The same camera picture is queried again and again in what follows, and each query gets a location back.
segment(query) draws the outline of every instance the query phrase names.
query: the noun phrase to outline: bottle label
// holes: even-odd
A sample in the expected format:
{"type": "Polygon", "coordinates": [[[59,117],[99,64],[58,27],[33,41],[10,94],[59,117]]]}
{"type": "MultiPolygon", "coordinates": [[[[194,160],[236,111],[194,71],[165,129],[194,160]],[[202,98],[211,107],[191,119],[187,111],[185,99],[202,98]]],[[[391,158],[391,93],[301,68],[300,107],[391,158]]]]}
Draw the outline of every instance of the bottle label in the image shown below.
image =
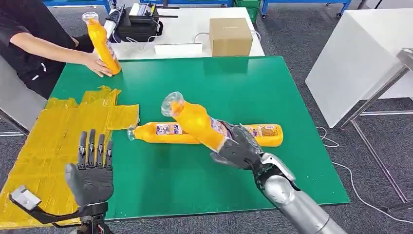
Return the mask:
{"type": "Polygon", "coordinates": [[[115,55],[115,52],[113,51],[111,45],[109,45],[109,41],[108,41],[108,40],[106,40],[106,45],[107,45],[107,47],[108,47],[108,49],[109,49],[110,54],[112,55],[113,60],[117,61],[117,57],[116,57],[116,55],[115,55]]]}
{"type": "Polygon", "coordinates": [[[277,128],[274,124],[263,124],[245,126],[245,128],[253,135],[253,137],[275,137],[278,136],[277,128]]]}
{"type": "Polygon", "coordinates": [[[217,132],[220,134],[226,136],[227,138],[232,139],[231,133],[228,131],[228,129],[218,120],[211,118],[211,127],[215,129],[217,132]]]}
{"type": "Polygon", "coordinates": [[[160,123],[156,125],[157,135],[181,135],[182,128],[176,123],[160,123]]]}

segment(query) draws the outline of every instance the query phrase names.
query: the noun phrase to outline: person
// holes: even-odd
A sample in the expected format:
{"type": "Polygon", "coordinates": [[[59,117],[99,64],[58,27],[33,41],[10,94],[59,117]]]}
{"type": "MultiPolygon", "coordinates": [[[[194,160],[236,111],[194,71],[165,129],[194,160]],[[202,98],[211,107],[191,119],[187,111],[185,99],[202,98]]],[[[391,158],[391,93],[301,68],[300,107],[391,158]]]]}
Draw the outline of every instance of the person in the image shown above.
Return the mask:
{"type": "Polygon", "coordinates": [[[69,36],[41,0],[2,0],[0,56],[31,90],[48,99],[66,63],[82,64],[103,77],[111,71],[88,35],[69,36]]]}

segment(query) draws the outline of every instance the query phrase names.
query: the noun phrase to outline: cardboard box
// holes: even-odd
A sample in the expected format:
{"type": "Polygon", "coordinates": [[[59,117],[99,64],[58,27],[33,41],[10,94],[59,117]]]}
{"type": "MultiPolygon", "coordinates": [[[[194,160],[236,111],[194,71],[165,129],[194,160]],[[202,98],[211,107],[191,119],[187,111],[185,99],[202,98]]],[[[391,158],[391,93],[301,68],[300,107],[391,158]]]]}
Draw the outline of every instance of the cardboard box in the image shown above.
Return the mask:
{"type": "Polygon", "coordinates": [[[245,18],[209,20],[212,56],[249,56],[252,35],[245,18]]]}

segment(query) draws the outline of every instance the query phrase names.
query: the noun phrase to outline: orange juice bottle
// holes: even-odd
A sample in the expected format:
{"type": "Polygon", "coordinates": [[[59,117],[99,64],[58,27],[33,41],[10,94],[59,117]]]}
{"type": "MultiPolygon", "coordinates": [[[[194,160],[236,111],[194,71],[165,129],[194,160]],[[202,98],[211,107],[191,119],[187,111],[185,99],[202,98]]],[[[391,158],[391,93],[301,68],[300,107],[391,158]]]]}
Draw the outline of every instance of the orange juice bottle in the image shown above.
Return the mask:
{"type": "MultiPolygon", "coordinates": [[[[263,147],[281,145],[283,134],[278,124],[243,125],[263,147]]],[[[178,122],[150,122],[128,129],[130,140],[144,140],[149,143],[201,144],[195,137],[186,133],[178,122]]]]}
{"type": "Polygon", "coordinates": [[[149,143],[200,144],[193,136],[182,130],[177,122],[150,122],[128,129],[130,140],[144,140],[149,143]]]}
{"type": "Polygon", "coordinates": [[[185,132],[215,152],[221,149],[227,139],[232,139],[220,121],[210,117],[203,106],[185,101],[179,92],[173,92],[164,99],[161,111],[164,116],[173,117],[185,132]]]}
{"type": "Polygon", "coordinates": [[[86,22],[89,37],[100,59],[111,70],[112,75],[118,74],[120,72],[120,64],[113,49],[108,44],[106,30],[99,23],[99,15],[96,12],[86,12],[83,14],[82,19],[86,22]]]}

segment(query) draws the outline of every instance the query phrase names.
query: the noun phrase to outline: clear bottle cap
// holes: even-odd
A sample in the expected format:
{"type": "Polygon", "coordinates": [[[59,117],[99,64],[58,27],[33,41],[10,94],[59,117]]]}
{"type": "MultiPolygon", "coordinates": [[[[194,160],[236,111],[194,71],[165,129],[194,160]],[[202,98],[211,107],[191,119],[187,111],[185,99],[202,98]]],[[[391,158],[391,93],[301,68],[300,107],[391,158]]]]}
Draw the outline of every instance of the clear bottle cap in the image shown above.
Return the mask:
{"type": "Polygon", "coordinates": [[[131,125],[131,126],[129,126],[129,128],[128,128],[128,139],[129,140],[135,140],[136,138],[135,138],[135,134],[133,133],[133,131],[135,130],[135,126],[133,126],[133,125],[131,125]]]}
{"type": "Polygon", "coordinates": [[[173,92],[168,94],[168,96],[164,99],[161,106],[161,112],[164,116],[173,117],[177,116],[177,110],[172,110],[172,103],[176,102],[176,107],[183,107],[184,106],[184,96],[182,96],[179,92],[173,92]]]}
{"type": "Polygon", "coordinates": [[[82,20],[86,24],[99,23],[99,15],[96,12],[90,11],[82,15],[82,20]]]}

